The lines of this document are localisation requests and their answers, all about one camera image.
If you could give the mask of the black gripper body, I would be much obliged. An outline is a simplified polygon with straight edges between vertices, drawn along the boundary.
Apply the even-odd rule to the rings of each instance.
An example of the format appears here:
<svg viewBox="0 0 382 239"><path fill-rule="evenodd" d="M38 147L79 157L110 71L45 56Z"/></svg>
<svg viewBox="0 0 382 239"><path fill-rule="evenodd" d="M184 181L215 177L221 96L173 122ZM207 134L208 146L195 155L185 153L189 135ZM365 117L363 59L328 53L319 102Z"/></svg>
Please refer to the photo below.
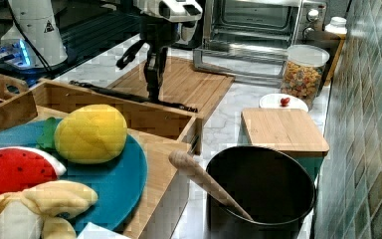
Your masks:
<svg viewBox="0 0 382 239"><path fill-rule="evenodd" d="M139 40L130 46L116 62L123 69L135 59L135 55L144 44L149 45L146 66L150 70L160 70L162 60L166 58L167 48L179 40L177 24L162 18L141 15Z"/></svg>

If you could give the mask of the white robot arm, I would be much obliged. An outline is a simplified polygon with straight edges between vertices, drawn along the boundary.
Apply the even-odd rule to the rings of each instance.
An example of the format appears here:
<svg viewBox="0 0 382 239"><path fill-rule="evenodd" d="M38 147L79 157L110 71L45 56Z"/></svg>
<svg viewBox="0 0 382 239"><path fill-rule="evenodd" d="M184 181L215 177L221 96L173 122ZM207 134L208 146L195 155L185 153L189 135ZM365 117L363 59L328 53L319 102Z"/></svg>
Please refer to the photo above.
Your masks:
<svg viewBox="0 0 382 239"><path fill-rule="evenodd" d="M1 38L17 44L20 70L49 70L67 58L56 26L51 0L7 0L13 26ZM125 0L126 13L139 17L138 42L129 47L116 65L124 68L145 44L149 46L144 66L148 98L159 100L168 48L178 41L192 39L203 8L196 0Z"/></svg>

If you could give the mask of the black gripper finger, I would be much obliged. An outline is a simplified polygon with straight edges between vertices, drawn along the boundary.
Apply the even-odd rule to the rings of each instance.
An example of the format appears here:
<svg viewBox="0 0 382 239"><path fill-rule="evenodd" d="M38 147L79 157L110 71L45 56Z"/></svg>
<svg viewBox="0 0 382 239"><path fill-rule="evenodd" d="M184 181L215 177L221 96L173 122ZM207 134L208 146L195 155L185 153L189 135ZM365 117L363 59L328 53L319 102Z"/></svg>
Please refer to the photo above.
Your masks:
<svg viewBox="0 0 382 239"><path fill-rule="evenodd" d="M163 47L159 49L159 52L156 54L156 77L157 77L157 85L156 85L156 97L159 98L160 88L163 84L163 74L165 71L166 58L167 58L168 48Z"/></svg>
<svg viewBox="0 0 382 239"><path fill-rule="evenodd" d="M149 53L144 65L144 77L147 83L148 97L151 100L157 99L157 74L154 70L155 55Z"/></svg>

